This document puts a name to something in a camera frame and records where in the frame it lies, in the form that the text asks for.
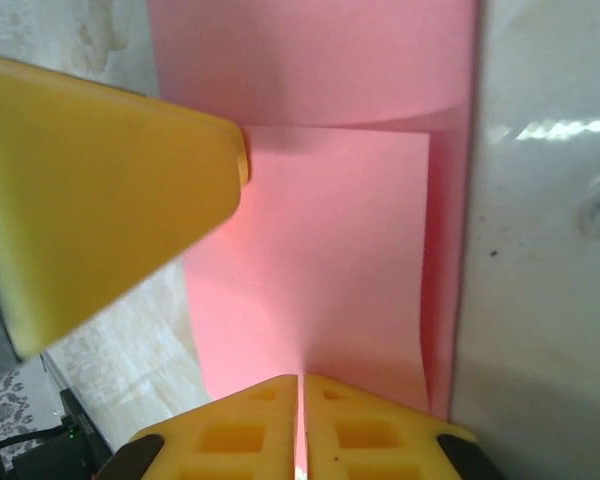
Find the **black device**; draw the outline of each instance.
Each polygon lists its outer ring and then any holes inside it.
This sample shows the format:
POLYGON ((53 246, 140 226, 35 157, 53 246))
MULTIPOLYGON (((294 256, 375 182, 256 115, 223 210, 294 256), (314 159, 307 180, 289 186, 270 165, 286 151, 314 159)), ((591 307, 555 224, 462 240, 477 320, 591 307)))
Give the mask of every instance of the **black device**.
POLYGON ((112 451, 70 389, 60 392, 65 416, 62 425, 0 442, 0 449, 32 438, 43 443, 12 460, 0 480, 91 480, 111 458, 112 451))

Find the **square hole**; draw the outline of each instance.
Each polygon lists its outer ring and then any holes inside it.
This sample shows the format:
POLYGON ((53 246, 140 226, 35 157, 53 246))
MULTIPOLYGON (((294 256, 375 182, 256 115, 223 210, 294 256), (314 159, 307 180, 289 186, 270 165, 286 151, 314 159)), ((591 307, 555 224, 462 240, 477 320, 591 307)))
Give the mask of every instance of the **square hole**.
POLYGON ((227 472, 214 470, 194 470, 184 473, 178 480, 252 480, 251 472, 227 472))
POLYGON ((264 425, 217 423, 209 425, 196 451, 203 453, 257 453, 262 450, 264 425))
POLYGON ((401 447, 400 436, 393 425, 383 420, 347 420, 336 423, 340 448, 401 447))
POLYGON ((357 465, 347 468, 349 480, 422 480, 415 465, 357 465))

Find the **glossy white surface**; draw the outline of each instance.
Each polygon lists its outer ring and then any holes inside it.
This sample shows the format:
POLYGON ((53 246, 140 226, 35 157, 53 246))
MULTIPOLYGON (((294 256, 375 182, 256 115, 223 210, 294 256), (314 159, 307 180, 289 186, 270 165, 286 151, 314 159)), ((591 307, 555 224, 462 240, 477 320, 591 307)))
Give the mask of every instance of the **glossy white surface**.
POLYGON ((513 3, 486 16, 453 419, 508 478, 600 479, 600 0, 513 3))

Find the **pink paper sheet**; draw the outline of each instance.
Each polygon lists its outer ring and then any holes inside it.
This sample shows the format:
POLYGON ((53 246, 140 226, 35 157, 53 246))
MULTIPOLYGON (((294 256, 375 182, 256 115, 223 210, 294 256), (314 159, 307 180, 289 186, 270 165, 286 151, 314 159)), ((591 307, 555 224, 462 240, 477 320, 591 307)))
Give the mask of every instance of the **pink paper sheet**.
POLYGON ((147 3, 163 98, 238 123, 344 126, 466 99, 472 0, 147 3))
MULTIPOLYGON (((475 0, 147 3, 166 100, 241 123, 431 134, 420 338, 430 411, 446 417, 475 0)), ((268 150, 293 149, 288 130, 273 136, 268 150)), ((254 300, 252 308, 262 306, 254 300)), ((248 368, 237 368, 232 378, 242 384, 238 373, 248 368)))
POLYGON ((248 134, 253 178, 240 208, 185 255, 210 394, 310 371, 426 410, 419 325, 428 136, 248 134))

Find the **black rubber pad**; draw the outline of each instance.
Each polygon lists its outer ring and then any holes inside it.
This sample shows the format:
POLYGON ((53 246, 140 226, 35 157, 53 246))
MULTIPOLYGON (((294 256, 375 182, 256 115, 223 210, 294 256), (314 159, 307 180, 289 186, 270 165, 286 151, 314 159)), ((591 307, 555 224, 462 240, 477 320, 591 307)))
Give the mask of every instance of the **black rubber pad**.
POLYGON ((164 438, 147 435, 127 443, 107 462, 96 480, 142 480, 162 450, 164 438))
POLYGON ((438 444, 462 480, 506 480, 475 443, 445 434, 438 436, 438 444))

